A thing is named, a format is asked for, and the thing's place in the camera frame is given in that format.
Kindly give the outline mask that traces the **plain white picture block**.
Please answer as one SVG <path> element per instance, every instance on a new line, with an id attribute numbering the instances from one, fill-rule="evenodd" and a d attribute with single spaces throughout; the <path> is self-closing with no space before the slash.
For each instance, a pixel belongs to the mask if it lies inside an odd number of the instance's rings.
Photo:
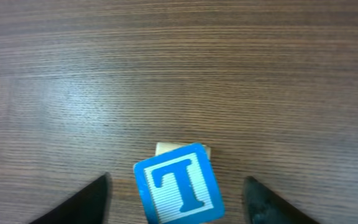
<path id="1" fill-rule="evenodd" d="M 158 142 L 156 144 L 156 148 L 155 148 L 155 156 L 158 156 L 160 154 L 166 153 L 166 152 L 170 152 L 172 150 L 181 148 L 181 147 L 185 147 L 187 145 L 190 145 L 190 143 L 183 143 L 183 142 Z M 202 146 L 204 147 L 208 159 L 211 158 L 211 148 L 207 145 L 202 144 Z"/>

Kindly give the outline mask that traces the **white block red trim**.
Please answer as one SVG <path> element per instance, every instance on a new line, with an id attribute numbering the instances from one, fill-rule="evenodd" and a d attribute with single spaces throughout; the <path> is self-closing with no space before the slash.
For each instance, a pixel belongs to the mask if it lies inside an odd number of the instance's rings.
<path id="1" fill-rule="evenodd" d="M 133 171 L 150 224 L 207 223 L 225 214 L 211 161 L 200 143 L 140 161 Z"/>

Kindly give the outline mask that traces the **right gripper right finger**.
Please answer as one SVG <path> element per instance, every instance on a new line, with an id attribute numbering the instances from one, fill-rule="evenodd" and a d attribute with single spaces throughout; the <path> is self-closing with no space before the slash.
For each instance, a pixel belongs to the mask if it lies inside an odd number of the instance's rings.
<path id="1" fill-rule="evenodd" d="M 251 224 L 318 224 L 253 176 L 244 179 L 242 205 Z"/>

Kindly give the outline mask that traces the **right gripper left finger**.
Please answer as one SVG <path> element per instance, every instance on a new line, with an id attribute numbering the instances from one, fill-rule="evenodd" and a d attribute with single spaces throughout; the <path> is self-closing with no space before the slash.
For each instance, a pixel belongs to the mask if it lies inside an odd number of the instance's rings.
<path id="1" fill-rule="evenodd" d="M 110 175 L 106 172 L 30 224 L 103 224 L 111 198 L 110 188 Z"/>

